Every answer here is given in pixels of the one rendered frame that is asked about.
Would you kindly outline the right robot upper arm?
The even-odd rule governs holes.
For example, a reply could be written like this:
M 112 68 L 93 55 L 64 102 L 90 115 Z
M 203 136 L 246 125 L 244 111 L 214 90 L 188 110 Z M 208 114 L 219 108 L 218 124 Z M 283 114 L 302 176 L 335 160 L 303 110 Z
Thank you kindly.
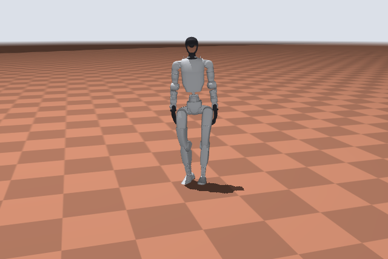
M 179 90 L 178 78 L 179 78 L 179 68 L 181 68 L 181 61 L 175 61 L 172 64 L 172 85 L 171 90 Z

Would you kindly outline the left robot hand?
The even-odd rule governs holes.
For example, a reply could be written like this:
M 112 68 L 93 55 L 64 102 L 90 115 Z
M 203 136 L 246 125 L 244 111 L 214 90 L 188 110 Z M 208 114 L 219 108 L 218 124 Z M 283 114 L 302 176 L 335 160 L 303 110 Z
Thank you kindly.
M 217 105 L 216 104 L 214 104 L 213 105 L 213 111 L 214 111 L 214 118 L 213 118 L 213 120 L 212 120 L 212 125 L 214 125 L 215 124 L 215 122 L 216 122 L 216 119 L 217 119 L 217 115 L 218 115 L 218 112 L 217 112 Z

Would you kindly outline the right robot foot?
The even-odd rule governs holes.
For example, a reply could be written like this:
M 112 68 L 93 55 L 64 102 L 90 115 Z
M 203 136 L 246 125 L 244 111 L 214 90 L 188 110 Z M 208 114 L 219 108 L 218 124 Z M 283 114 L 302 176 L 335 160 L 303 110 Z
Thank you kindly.
M 195 178 L 195 175 L 192 172 L 192 176 L 186 175 L 181 184 L 189 184 L 194 178 Z

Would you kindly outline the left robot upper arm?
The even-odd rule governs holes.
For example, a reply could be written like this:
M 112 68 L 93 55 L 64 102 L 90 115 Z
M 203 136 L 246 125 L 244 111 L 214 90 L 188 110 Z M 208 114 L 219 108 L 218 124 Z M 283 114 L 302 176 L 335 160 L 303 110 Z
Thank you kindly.
M 207 68 L 207 70 L 206 70 L 207 79 L 208 79 L 207 88 L 215 89 L 216 82 L 214 81 L 215 74 L 214 74 L 214 69 L 213 69 L 213 62 L 211 62 L 210 60 L 205 60 L 205 59 L 203 59 L 203 60 L 204 60 L 204 66 Z

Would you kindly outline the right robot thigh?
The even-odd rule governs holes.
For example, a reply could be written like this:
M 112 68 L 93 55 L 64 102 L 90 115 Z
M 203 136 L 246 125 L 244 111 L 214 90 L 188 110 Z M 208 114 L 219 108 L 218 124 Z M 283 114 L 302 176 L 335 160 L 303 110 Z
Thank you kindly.
M 192 142 L 187 140 L 187 106 L 181 107 L 176 113 L 176 133 L 180 146 L 186 151 L 192 147 Z

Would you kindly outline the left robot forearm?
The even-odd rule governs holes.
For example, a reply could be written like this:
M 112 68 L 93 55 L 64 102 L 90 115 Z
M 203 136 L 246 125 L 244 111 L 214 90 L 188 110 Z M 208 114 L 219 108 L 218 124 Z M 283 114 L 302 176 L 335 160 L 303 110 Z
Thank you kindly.
M 213 108 L 214 104 L 216 104 L 217 108 L 218 108 L 217 88 L 210 90 L 209 93 L 210 93 L 210 100 L 212 103 L 212 108 Z

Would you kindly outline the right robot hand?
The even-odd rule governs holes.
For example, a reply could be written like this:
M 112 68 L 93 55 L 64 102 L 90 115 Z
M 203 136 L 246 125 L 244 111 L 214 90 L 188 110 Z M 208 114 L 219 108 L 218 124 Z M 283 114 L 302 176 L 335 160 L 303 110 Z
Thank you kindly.
M 170 110 L 172 112 L 172 118 L 176 124 L 176 106 L 172 106 L 172 109 Z

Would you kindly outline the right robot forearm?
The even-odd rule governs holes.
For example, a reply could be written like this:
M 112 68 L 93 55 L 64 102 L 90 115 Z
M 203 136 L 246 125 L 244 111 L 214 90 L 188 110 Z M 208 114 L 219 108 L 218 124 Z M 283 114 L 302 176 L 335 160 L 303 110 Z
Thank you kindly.
M 176 106 L 177 94 L 178 94 L 176 90 L 171 90 L 171 85 L 170 85 L 170 109 L 172 109 L 172 106 Z

